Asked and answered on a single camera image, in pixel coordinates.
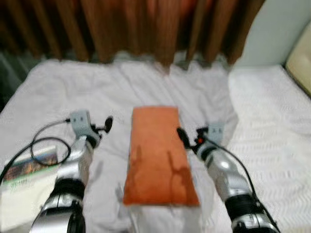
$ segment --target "white textured fabric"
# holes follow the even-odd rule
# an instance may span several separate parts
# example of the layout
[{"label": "white textured fabric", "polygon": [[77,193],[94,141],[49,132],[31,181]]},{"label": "white textured fabric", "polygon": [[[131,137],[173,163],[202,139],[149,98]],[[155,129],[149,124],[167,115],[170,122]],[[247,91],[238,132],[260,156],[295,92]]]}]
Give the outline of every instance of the white textured fabric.
[{"label": "white textured fabric", "polygon": [[229,89],[239,116],[229,149],[281,231],[311,232],[310,99],[281,66],[236,69]]},{"label": "white textured fabric", "polygon": [[[88,233],[125,231],[132,223],[128,211],[120,205],[120,189],[127,173],[133,107],[143,105],[177,106],[190,139],[196,136],[196,128],[220,121],[225,122],[226,144],[237,124],[228,75],[219,64],[202,69],[192,63],[188,71],[172,66],[170,74],[163,75],[148,63],[47,61],[30,72],[0,115],[0,168],[37,129],[67,117],[71,111],[88,109],[96,124],[103,124],[108,115],[113,115],[111,132],[94,151],[84,215]],[[73,140],[70,128],[55,127],[47,134]],[[212,210],[214,186],[193,154],[189,154],[189,161],[203,214],[187,208],[142,208],[138,215],[132,212],[132,220],[143,227],[141,231],[146,232],[144,227],[149,223],[156,232],[201,231],[200,222],[205,225]]]}]

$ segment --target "orange cloth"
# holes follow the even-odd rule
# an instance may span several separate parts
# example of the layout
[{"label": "orange cloth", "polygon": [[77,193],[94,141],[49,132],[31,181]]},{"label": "orange cloth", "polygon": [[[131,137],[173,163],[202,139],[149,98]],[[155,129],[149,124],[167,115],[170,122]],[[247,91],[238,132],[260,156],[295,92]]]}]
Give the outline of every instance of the orange cloth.
[{"label": "orange cloth", "polygon": [[179,126],[177,108],[133,110],[125,205],[199,205]]}]

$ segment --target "white wall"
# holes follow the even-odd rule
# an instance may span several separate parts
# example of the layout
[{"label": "white wall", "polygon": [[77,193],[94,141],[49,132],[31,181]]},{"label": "white wall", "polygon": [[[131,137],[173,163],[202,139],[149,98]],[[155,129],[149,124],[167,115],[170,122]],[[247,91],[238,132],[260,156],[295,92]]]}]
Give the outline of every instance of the white wall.
[{"label": "white wall", "polygon": [[311,18],[311,0],[266,0],[236,66],[283,64]]}]

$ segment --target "white mattress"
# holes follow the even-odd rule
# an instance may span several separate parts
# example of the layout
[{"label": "white mattress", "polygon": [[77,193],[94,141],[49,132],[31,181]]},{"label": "white mattress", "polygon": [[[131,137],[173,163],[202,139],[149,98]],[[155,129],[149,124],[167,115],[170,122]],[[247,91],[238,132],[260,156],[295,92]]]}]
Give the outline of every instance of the white mattress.
[{"label": "white mattress", "polygon": [[[237,127],[230,96],[239,116]],[[278,66],[237,69],[228,82],[219,64],[204,70],[192,63],[187,72],[173,66],[170,75],[164,75],[144,63],[47,61],[32,70],[0,115],[0,168],[36,129],[72,110],[89,109],[97,124],[113,115],[112,131],[95,150],[90,167],[84,208],[87,232],[120,232],[133,225],[140,232],[151,226],[156,226],[154,231],[166,227],[161,232],[195,232],[202,226],[208,233],[230,232],[225,207],[192,153],[189,161],[203,214],[144,207],[131,210],[130,218],[120,205],[132,109],[159,104],[178,106],[190,138],[197,127],[224,121],[226,145],[236,127],[229,148],[249,169],[258,196],[282,232],[311,232],[311,102]],[[57,133],[72,136],[69,130]]]}]

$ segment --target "black cable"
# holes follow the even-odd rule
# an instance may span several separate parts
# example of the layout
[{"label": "black cable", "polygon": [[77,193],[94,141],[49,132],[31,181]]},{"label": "black cable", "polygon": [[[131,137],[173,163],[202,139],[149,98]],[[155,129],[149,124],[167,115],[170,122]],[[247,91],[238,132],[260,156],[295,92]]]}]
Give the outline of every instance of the black cable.
[{"label": "black cable", "polygon": [[68,155],[70,155],[71,153],[71,148],[70,146],[68,145],[67,142],[65,142],[63,139],[61,138],[58,138],[58,137],[43,137],[43,138],[40,138],[38,140],[35,140],[35,141],[32,141],[31,143],[29,143],[27,146],[25,146],[23,149],[21,149],[16,155],[14,155],[14,157],[9,161],[9,163],[4,166],[4,169],[0,175],[0,185],[3,181],[3,178],[5,176],[5,174],[8,172],[8,170],[10,169],[10,167],[13,165],[14,161],[21,155],[23,154],[23,152],[25,150],[27,150],[28,148],[30,148],[31,146],[33,146],[34,144],[38,143],[38,142],[41,142],[41,141],[45,141],[45,140],[56,140],[56,141],[60,141],[62,143],[64,143],[64,145],[67,147],[68,149]]},{"label": "black cable", "polygon": [[[32,140],[32,144],[30,145],[30,155],[32,157],[33,160],[35,160],[37,163],[41,164],[41,165],[44,165],[44,166],[49,166],[49,164],[45,164],[44,162],[40,161],[39,159],[37,159],[34,155],[34,150],[33,150],[33,145],[34,145],[34,142],[36,141],[37,137],[39,136],[40,133],[42,133],[44,130],[46,130],[47,128],[49,127],[52,127],[52,126],[55,126],[55,125],[59,125],[59,124],[63,124],[63,123],[69,123],[70,122],[70,119],[67,118],[65,120],[58,120],[58,121],[54,121],[54,122],[51,122],[47,125],[45,125],[44,127],[42,127],[41,129],[39,129],[37,131],[37,133],[34,135],[34,138]],[[57,164],[60,164],[62,162],[64,162],[68,157],[69,157],[70,153],[67,154],[67,156],[62,160],[62,161],[59,161],[53,165],[57,165]]]},{"label": "black cable", "polygon": [[229,155],[231,155],[240,165],[241,167],[243,168],[244,172],[246,173],[246,176],[247,176],[247,179],[248,179],[248,182],[251,186],[251,189],[252,189],[252,194],[253,194],[253,197],[254,199],[258,202],[259,204],[259,207],[266,213],[266,215],[268,216],[269,220],[271,221],[271,223],[273,224],[273,226],[279,231],[279,228],[277,227],[277,224],[276,222],[273,220],[272,216],[270,215],[269,211],[267,210],[267,208],[261,203],[261,201],[259,200],[259,198],[257,197],[257,194],[256,194],[256,191],[255,191],[255,188],[254,188],[254,185],[253,185],[253,182],[252,182],[252,179],[246,169],[246,167],[244,166],[244,164],[242,163],[242,161],[234,154],[232,153],[231,151],[227,150],[225,147],[223,146],[220,146],[218,145],[216,142],[213,142],[212,140],[208,139],[208,138],[204,138],[206,141],[208,141],[209,143],[211,143],[212,145],[214,145],[215,147],[223,150],[224,152],[228,153]]}]

